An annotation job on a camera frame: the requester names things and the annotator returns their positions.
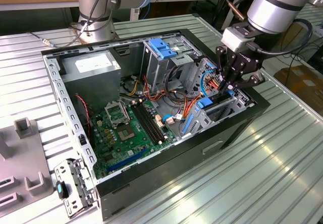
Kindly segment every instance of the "yellow wire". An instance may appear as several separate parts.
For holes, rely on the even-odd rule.
[[[136,80],[136,83],[135,83],[135,86],[134,86],[134,88],[133,88],[132,92],[128,94],[129,96],[132,96],[132,95],[134,95],[134,94],[136,93],[138,82],[139,82],[139,81],[138,81],[138,80]]]

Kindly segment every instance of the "aluminum workbench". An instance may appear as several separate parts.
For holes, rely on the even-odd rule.
[[[192,15],[115,24],[121,38],[188,28],[211,49],[219,34]],[[63,45],[69,29],[39,32]],[[53,183],[53,168],[76,158],[56,105],[41,50],[28,34],[0,37],[0,128],[36,119]],[[107,220],[108,223],[316,223],[323,215],[322,118],[263,72],[255,89],[269,109],[222,152]],[[92,207],[67,218],[57,192],[6,215],[0,223],[101,223]]]

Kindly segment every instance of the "white label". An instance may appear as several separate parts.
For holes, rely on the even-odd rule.
[[[177,114],[175,117],[176,117],[176,119],[179,119],[180,120],[180,119],[182,119],[183,115]]]
[[[314,82],[313,82],[313,81],[311,81],[311,80],[303,80],[303,82],[304,82],[307,86],[316,86],[316,85],[314,84]]]
[[[95,69],[102,69],[112,65],[105,54],[95,56],[89,59],[81,59],[75,62],[80,73],[88,72]]]
[[[292,69],[292,71],[294,72],[294,74],[296,74],[297,76],[301,76],[301,75],[304,75],[304,73],[299,70],[299,69]]]

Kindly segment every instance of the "ram slot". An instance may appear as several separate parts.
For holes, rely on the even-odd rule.
[[[165,140],[164,136],[156,126],[155,122],[151,119],[144,106],[134,105],[132,106],[132,111],[154,145],[157,145],[159,141]]]

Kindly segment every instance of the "motherboard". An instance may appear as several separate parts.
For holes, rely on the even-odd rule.
[[[124,119],[125,115],[129,121],[123,120],[116,125],[118,118]],[[125,105],[120,101],[91,117],[91,142],[97,158],[94,165],[97,179],[176,141],[173,132],[160,124],[158,116],[151,102],[146,100],[135,105]]]

